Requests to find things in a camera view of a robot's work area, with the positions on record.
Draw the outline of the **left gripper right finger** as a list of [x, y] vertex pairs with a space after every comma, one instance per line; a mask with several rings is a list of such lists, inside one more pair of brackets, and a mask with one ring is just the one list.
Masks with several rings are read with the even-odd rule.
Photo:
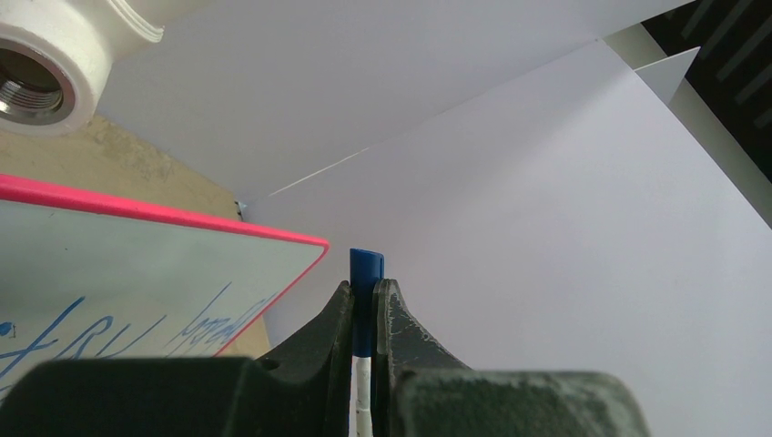
[[399, 284], [374, 290], [376, 436], [647, 436], [616, 377], [596, 371], [478, 371], [410, 313]]

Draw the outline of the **blue marker cap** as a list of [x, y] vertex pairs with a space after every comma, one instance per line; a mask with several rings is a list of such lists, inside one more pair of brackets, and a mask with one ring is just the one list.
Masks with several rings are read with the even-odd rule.
[[350, 249], [350, 289], [354, 297], [352, 352], [356, 357], [371, 356], [373, 293], [384, 277], [384, 261], [379, 252]]

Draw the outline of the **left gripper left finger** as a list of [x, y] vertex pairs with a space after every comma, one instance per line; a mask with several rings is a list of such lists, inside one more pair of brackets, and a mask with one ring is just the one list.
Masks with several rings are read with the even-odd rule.
[[1, 408], [4, 436], [344, 436], [354, 298], [342, 282], [280, 345], [249, 357], [49, 361]]

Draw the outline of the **red framed whiteboard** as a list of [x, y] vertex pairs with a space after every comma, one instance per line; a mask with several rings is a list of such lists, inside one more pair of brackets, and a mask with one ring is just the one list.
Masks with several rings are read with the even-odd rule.
[[1, 393], [60, 359], [219, 355], [326, 240], [4, 175]]

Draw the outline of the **white marker pen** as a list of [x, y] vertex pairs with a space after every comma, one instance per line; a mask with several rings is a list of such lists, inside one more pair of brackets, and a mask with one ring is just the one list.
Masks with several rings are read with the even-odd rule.
[[374, 435], [371, 412], [371, 358], [352, 358], [350, 436]]

